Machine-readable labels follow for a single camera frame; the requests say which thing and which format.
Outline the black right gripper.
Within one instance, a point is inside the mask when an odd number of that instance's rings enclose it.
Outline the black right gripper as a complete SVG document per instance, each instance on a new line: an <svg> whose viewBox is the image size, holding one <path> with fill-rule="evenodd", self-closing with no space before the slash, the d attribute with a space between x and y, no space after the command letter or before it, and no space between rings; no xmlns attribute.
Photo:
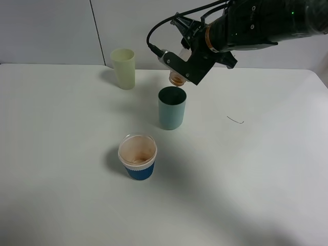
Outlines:
<svg viewBox="0 0 328 246"><path fill-rule="evenodd" d="M210 41L210 29L214 27L214 24L205 25L202 21L175 15L171 20L171 25L175 26L183 36L181 44L184 48L190 49L191 54L196 50L208 58L215 59L216 63L228 69L233 69L237 64L237 59L231 52L216 53L213 41Z"/></svg>

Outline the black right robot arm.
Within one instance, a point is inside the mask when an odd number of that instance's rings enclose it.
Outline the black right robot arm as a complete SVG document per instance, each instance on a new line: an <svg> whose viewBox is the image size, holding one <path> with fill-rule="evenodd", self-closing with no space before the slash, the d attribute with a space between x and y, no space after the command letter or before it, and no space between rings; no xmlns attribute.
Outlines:
<svg viewBox="0 0 328 246"><path fill-rule="evenodd" d="M233 68L235 50L259 50L289 39L327 34L327 1L229 1L222 16L207 24L175 16L182 45Z"/></svg>

